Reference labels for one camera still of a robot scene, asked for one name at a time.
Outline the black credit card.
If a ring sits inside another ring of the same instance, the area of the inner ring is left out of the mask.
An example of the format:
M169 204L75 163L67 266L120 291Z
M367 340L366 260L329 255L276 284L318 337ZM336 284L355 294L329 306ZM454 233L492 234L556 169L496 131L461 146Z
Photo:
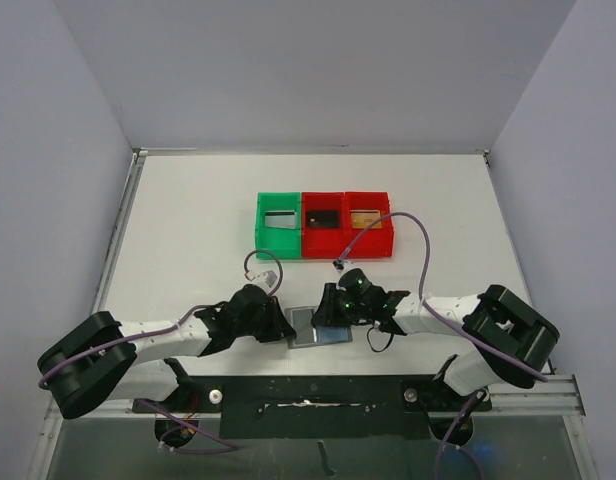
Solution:
M309 210L306 212L306 226L313 229L338 229L340 214L337 210Z
M289 311L289 321L295 337L289 341L290 348L305 348L317 343L317 333L312 325L312 308L296 308Z

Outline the grey card holder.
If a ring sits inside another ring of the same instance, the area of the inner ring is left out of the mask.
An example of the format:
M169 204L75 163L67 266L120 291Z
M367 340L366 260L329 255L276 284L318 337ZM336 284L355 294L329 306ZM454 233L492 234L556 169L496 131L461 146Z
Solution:
M315 312L317 309L315 306L288 308L284 311L284 314L289 323L290 323L289 311L291 309L296 309L296 308L312 308L313 312ZM352 333L349 327L314 327L314 329L316 330L316 333L317 333L317 343L313 346L305 347L305 348L345 344L345 343L350 343L353 340ZM301 348L290 348L289 347L290 340L287 341L289 349L301 349Z

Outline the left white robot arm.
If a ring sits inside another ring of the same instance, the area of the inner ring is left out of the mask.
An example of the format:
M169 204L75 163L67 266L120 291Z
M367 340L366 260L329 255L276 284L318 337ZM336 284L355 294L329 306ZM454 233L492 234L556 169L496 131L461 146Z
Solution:
M193 306L178 320L124 323L99 311L41 355L39 386L67 420L113 399L155 400L178 411L192 387L171 359L214 355L242 337L266 344L295 336L277 297L253 284L227 301Z

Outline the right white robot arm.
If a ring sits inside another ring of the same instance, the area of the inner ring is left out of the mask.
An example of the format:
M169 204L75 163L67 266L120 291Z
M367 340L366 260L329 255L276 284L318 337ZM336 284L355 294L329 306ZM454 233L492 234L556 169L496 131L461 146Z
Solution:
M311 318L315 327L368 323L393 336L454 335L474 346L455 354L433 384L436 402L457 408L474 391L496 383L530 389L545 382L542 372L560 333L508 288L493 284L480 294L431 297L407 290L387 291L359 268L327 283Z

